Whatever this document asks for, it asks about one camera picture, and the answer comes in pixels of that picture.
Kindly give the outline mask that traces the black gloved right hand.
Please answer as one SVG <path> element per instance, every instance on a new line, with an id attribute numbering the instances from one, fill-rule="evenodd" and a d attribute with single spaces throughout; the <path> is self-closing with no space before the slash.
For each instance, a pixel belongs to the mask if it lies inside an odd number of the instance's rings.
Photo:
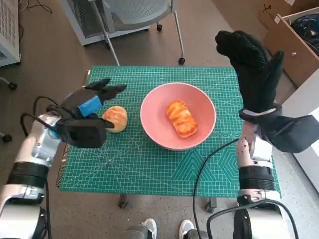
<path id="1" fill-rule="evenodd" d="M 262 43 L 243 31 L 222 30 L 215 41 L 217 52 L 228 57 L 236 71 L 243 108 L 255 113 L 273 108 L 284 53 L 278 51 L 270 58 Z"/>

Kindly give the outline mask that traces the black left hand blue tape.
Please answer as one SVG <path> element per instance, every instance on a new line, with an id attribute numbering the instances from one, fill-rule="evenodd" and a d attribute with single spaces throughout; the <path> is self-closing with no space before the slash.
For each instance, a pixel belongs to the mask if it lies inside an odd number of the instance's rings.
<path id="1" fill-rule="evenodd" d="M 87 118 L 100 109 L 104 101 L 115 98 L 118 93 L 123 92 L 127 87 L 125 84 L 108 85 L 110 80 L 105 78 L 82 87 L 67 96 L 60 107 L 74 119 Z"/>

